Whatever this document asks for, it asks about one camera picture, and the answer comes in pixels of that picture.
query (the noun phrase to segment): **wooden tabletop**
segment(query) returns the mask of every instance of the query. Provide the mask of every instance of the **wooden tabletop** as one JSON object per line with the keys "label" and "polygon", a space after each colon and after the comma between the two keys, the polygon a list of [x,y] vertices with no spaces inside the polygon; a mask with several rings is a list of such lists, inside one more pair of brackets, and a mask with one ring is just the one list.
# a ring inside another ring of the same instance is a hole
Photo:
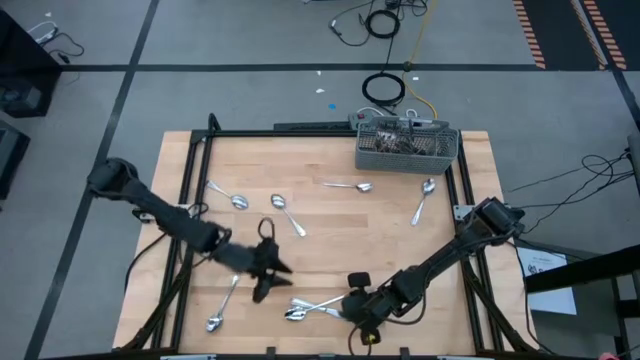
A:
{"label": "wooden tabletop", "polygon": [[[165,133],[152,190],[169,203],[177,203],[190,133]],[[467,162],[477,202],[502,198],[493,154],[486,132],[463,132]],[[202,146],[196,159],[201,158]],[[289,299],[319,303],[349,291],[347,274],[368,271],[373,286],[397,270],[419,264],[451,240],[454,225],[444,176],[436,176],[436,190],[425,203],[420,223],[409,222],[421,198],[424,175],[359,171],[354,167],[355,138],[215,138],[209,179],[227,192],[249,200],[248,210],[236,210],[222,194],[206,190],[210,206],[203,219],[233,229],[233,242],[256,245],[257,225],[264,216],[276,225],[280,257],[294,270],[292,287],[272,289],[261,303],[251,301],[255,280],[242,276],[224,313],[224,325],[214,334],[205,322],[217,312],[232,274],[219,264],[206,262],[194,269],[183,327],[183,353],[264,353],[275,346],[280,354],[347,354],[347,335],[353,324],[327,314],[309,313],[302,322],[289,322],[283,314]],[[464,198],[457,164],[459,197]],[[191,202],[199,163],[190,190]],[[372,182],[371,193],[327,188],[322,182]],[[273,193],[287,200],[287,209],[307,230],[298,237],[285,215],[270,203]],[[143,225],[137,251],[160,234]],[[156,306],[164,274],[169,240],[145,254],[131,273],[114,346],[129,341]],[[487,248],[493,291],[498,307],[516,330],[533,344],[525,325],[525,293],[515,250],[511,246]],[[486,312],[479,306],[485,347],[491,348]],[[415,318],[420,306],[403,320]],[[168,312],[164,344],[168,344],[174,308]],[[463,279],[459,266],[436,278],[427,291],[424,319],[413,326],[385,323],[382,343],[374,355],[473,354]],[[359,336],[354,351],[366,352]]]}

